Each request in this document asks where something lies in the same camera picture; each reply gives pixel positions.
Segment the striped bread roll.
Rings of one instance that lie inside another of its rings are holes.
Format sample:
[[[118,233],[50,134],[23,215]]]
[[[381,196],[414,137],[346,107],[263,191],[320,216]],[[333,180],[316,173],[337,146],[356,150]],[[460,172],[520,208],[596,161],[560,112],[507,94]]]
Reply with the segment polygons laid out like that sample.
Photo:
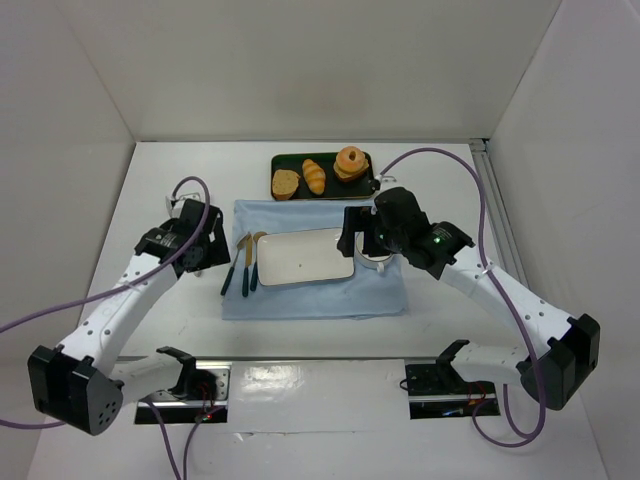
[[[313,160],[305,159],[302,164],[304,180],[312,194],[321,196],[326,187],[325,171]]]

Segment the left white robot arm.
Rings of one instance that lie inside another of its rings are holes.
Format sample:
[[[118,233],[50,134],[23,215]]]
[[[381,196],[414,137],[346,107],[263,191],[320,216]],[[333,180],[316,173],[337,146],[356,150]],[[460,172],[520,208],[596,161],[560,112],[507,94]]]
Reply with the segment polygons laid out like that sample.
[[[103,300],[56,347],[37,347],[27,368],[35,408],[92,436],[104,432],[120,409],[159,391],[178,399],[213,398],[215,377],[195,358],[164,346],[142,360],[116,363],[123,347],[157,301],[187,273],[229,263],[223,213],[188,199],[178,217],[145,233]]]

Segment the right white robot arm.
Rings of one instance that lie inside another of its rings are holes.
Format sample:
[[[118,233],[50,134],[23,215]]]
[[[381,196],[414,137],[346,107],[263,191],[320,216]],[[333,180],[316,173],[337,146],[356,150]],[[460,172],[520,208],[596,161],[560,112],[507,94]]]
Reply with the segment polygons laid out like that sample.
[[[460,379],[520,384],[532,399],[559,411],[597,366],[601,327],[594,318],[573,317],[534,294],[460,228],[430,222],[405,188],[382,192],[371,207],[345,208],[338,241],[343,256],[354,255],[358,238],[366,254],[404,257],[521,336],[523,346],[512,348],[454,342],[439,359]]]

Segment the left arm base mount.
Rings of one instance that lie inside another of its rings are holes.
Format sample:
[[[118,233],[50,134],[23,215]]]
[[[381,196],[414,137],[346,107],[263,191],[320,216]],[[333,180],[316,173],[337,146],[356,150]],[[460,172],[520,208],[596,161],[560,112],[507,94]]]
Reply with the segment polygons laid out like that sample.
[[[175,396],[169,391],[158,391],[150,396],[166,424],[191,425],[197,420],[205,424],[227,422],[231,363],[198,360],[196,367],[198,372],[189,393]]]

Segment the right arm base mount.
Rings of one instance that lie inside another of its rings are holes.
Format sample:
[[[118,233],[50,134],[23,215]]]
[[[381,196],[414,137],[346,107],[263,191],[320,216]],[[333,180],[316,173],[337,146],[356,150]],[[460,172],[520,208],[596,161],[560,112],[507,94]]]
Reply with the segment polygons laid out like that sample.
[[[408,363],[399,388],[408,396],[411,420],[499,416],[495,386],[490,382],[465,382],[435,362]]]

